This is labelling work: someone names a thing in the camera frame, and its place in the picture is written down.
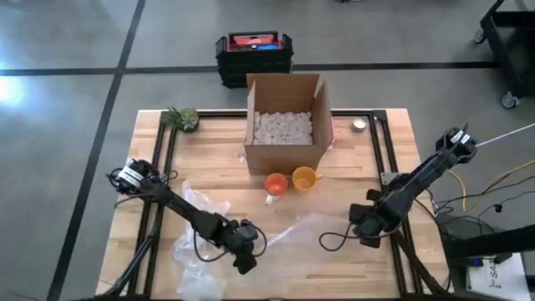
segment sticker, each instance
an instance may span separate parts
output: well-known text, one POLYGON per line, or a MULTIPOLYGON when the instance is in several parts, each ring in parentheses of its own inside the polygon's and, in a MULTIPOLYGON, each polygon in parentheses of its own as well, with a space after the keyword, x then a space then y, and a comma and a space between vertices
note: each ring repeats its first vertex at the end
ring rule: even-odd
POLYGON ((469 139, 470 139, 470 135, 466 134, 464 137, 462 137, 461 143, 465 144, 469 139))
POLYGON ((140 186, 140 182, 137 181, 134 177, 130 176, 129 174, 127 174, 126 172, 123 172, 121 171, 118 175, 119 178, 129 182, 130 184, 132 184, 134 187, 139 187, 140 186))
POLYGON ((128 174, 129 176, 134 177, 137 181, 142 181, 143 176, 140 175, 137 171, 134 171, 133 169, 129 168, 128 166, 125 166, 121 172, 124 172, 128 174))
POLYGON ((463 132, 462 130, 459 130, 457 132, 457 134, 455 134, 453 137, 451 137, 450 141, 451 143, 456 143, 461 137, 462 137, 462 134, 464 134, 465 132, 463 132))

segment potted plant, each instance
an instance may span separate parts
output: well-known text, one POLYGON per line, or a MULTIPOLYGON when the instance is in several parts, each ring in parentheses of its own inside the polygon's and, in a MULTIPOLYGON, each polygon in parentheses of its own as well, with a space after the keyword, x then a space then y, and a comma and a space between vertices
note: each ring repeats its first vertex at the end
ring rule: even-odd
POLYGON ((162 122, 166 125, 176 127, 186 133, 191 133, 199 127, 199 115, 193 108, 177 109, 169 107, 169 111, 162 116, 162 122))

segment open cardboard box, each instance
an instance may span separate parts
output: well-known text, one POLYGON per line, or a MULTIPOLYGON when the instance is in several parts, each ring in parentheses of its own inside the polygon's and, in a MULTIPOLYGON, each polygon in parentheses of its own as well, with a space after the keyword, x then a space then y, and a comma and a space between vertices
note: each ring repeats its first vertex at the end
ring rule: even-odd
POLYGON ((314 170, 333 140, 327 83, 319 74, 248 74, 245 153, 251 175, 291 174, 300 166, 314 170), (312 113, 312 145, 253 145, 254 112, 312 113))

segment cart wheel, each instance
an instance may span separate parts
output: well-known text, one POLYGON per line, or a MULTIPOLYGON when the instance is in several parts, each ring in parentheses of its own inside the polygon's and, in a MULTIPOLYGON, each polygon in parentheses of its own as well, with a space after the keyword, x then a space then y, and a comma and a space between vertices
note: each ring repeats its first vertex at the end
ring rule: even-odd
POLYGON ((483 28, 477 29, 476 34, 474 34, 474 43, 476 45, 479 45, 480 43, 485 42, 486 39, 487 36, 485 35, 485 31, 483 30, 483 28))
POLYGON ((511 91, 505 93, 500 100, 502 106, 508 110, 520 104, 520 100, 516 96, 512 96, 511 91))

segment clear plastic sheet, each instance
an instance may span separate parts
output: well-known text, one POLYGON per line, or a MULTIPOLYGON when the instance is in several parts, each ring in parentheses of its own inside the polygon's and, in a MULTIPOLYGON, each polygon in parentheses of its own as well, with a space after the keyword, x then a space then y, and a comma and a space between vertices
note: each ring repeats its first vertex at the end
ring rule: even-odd
MULTIPOLYGON (((344 232, 347 226, 345 218, 318 213, 299 218, 286 231, 268 239, 267 251, 257 258, 257 266, 252 271, 246 275, 232 271, 227 275, 227 290, 246 289, 250 295, 244 298, 284 297, 296 282, 306 279, 323 263, 339 256, 323 250, 318 243, 319 236, 327 231, 344 232)), ((340 244, 339 239, 326 237, 324 243, 336 246, 340 244)))
MULTIPOLYGON (((189 183, 182 184, 182 196, 193 206, 207 212, 216 212, 225 215, 230 208, 229 202, 214 202, 191 189, 189 183)), ((182 294, 185 300, 219 300, 225 292, 226 281, 224 278, 214 278, 207 265, 197 258, 193 246, 194 231, 191 224, 186 222, 185 233, 179 237, 174 245, 174 258, 182 263, 184 273, 178 285, 177 292, 182 294)), ((197 237, 197 249, 204 258, 213 258, 222 250, 211 246, 204 239, 197 237)))
MULTIPOLYGON (((184 198, 196 207, 224 215, 230 204, 210 201, 185 183, 184 198)), ((227 298, 281 298, 292 286, 321 268, 336 253, 323 250, 318 238, 323 232, 344 232, 348 221, 341 217, 318 213, 297 217, 291 227, 280 233, 267 234, 267 250, 257 258, 257 266, 246 275, 238 273, 232 266, 234 256, 227 254, 214 263, 203 263, 193 250, 193 231, 188 224, 186 233, 174 246, 174 257, 184 267, 177 292, 185 300, 220 300, 227 298)), ((329 246, 339 244, 339 237, 326 237, 329 246)), ((214 258, 222 252, 197 239, 199 253, 204 258, 214 258)), ((254 253, 263 247, 262 237, 255 242, 254 253)))

